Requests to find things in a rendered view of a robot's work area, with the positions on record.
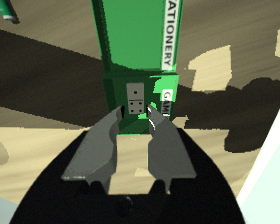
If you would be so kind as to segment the green rack of labelled bins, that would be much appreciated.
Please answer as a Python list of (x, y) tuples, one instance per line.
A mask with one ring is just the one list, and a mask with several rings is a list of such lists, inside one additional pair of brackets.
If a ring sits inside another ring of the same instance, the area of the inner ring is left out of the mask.
[[(149, 133), (146, 105), (172, 122), (184, 0), (90, 0), (110, 113), (124, 105), (118, 135)], [(163, 18), (162, 18), (163, 16)], [(129, 114), (127, 83), (144, 83), (144, 114)]]

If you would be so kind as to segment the grey domino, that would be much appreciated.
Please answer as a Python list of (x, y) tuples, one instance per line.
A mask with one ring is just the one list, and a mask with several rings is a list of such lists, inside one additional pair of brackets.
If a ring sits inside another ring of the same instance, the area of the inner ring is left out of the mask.
[(144, 114), (144, 83), (127, 83), (129, 114)]

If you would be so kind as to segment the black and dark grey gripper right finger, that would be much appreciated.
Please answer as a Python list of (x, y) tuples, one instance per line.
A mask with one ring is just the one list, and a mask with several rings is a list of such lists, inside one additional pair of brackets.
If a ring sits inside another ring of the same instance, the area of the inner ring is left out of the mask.
[(166, 193), (194, 203), (217, 224), (246, 224), (230, 185), (206, 152), (150, 104), (146, 118), (152, 135), (148, 171), (165, 181)]

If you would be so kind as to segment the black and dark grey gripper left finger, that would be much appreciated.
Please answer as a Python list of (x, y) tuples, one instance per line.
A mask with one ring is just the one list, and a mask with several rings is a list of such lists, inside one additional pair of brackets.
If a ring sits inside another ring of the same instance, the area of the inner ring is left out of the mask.
[(101, 181), (108, 194), (124, 110), (124, 105), (118, 106), (60, 152), (30, 186), (9, 224), (34, 224), (60, 203), (87, 195), (93, 181)]

